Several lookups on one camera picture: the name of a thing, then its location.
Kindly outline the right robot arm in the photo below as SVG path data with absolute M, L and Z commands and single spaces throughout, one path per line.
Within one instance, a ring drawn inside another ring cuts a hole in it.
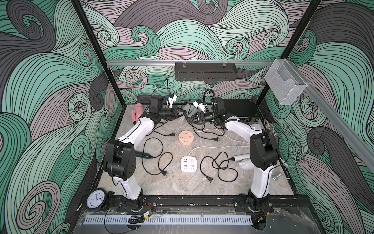
M 255 212 L 271 212 L 270 178 L 279 160 L 274 133 L 260 124 L 250 123 L 232 114 L 214 114 L 213 123 L 236 133 L 249 143 L 248 158 L 240 161 L 242 166 L 248 166 L 254 173 L 247 204 Z

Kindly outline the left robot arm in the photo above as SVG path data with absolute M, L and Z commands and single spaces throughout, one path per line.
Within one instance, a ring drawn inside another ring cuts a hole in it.
M 123 190 L 123 197 L 132 210 L 139 210 L 144 204 L 142 188 L 138 185 L 134 172 L 136 170 L 135 149 L 140 141 L 154 129 L 161 120 L 179 118 L 178 107 L 151 108 L 139 118 L 139 121 L 125 135 L 110 139 L 106 145 L 103 159 L 103 170 Z

